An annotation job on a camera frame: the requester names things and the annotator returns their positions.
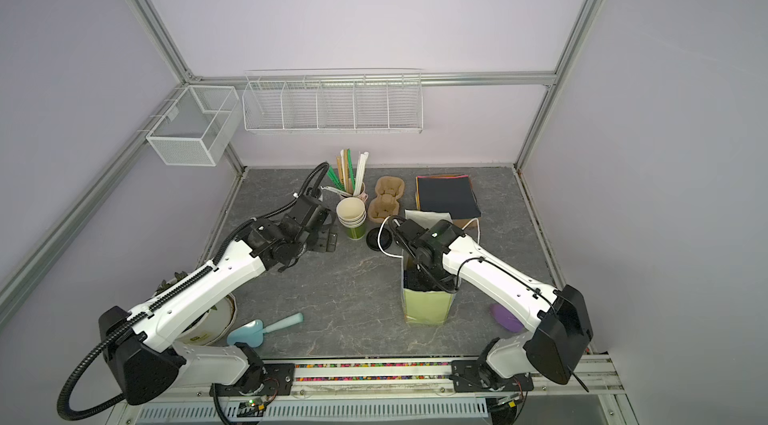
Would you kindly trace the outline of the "stack of black lids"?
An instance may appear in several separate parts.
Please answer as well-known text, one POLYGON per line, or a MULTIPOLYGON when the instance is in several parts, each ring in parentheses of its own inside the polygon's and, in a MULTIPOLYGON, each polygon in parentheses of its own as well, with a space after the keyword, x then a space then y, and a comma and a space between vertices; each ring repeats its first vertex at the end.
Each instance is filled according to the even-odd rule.
POLYGON ((377 227, 368 231, 366 245, 375 252, 387 251, 393 243, 392 234, 388 229, 377 227))

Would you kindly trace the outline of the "white green paper bag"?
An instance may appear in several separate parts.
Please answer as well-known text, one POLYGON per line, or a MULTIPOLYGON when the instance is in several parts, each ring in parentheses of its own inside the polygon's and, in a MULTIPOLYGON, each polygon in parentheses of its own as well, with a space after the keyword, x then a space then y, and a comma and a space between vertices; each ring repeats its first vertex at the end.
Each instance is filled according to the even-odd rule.
POLYGON ((402 275, 402 305, 405 320, 409 324, 438 326, 448 318, 454 294, 446 292, 421 271, 412 257, 395 243, 393 229, 398 224, 395 217, 388 217, 382 223, 382 228, 388 229, 393 243, 382 253, 400 262, 402 275))

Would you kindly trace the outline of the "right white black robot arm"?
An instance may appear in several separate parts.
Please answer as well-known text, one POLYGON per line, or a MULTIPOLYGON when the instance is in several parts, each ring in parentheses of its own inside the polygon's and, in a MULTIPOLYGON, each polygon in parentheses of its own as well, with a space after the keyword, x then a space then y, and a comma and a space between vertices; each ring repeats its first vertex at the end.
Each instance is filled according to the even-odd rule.
POLYGON ((474 361, 453 362, 451 379, 458 391, 526 392, 532 388, 533 373, 559 385, 575 378, 593 338, 585 299, 578 289, 556 288, 525 275, 447 220, 424 228, 414 220, 395 217, 383 227, 432 286, 455 294, 462 284, 471 284, 524 328, 511 338, 491 340, 474 361))

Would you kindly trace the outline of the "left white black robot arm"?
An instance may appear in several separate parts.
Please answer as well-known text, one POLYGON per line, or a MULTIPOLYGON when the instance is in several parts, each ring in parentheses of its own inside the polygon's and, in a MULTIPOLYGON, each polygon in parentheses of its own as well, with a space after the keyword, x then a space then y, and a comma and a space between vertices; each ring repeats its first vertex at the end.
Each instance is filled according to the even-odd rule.
POLYGON ((192 346, 179 336, 223 298, 272 268, 284 272, 314 247, 334 213, 321 201, 328 163, 317 165, 286 205, 236 227, 212 259, 166 290, 130 310, 114 306, 99 319, 100 342, 65 380, 56 402, 67 421, 90 418, 121 401, 147 403, 173 387, 209 386, 213 398, 230 390, 259 394, 270 381, 254 346, 192 346), (103 358, 115 378, 117 396, 84 410, 70 400, 86 370, 103 358))

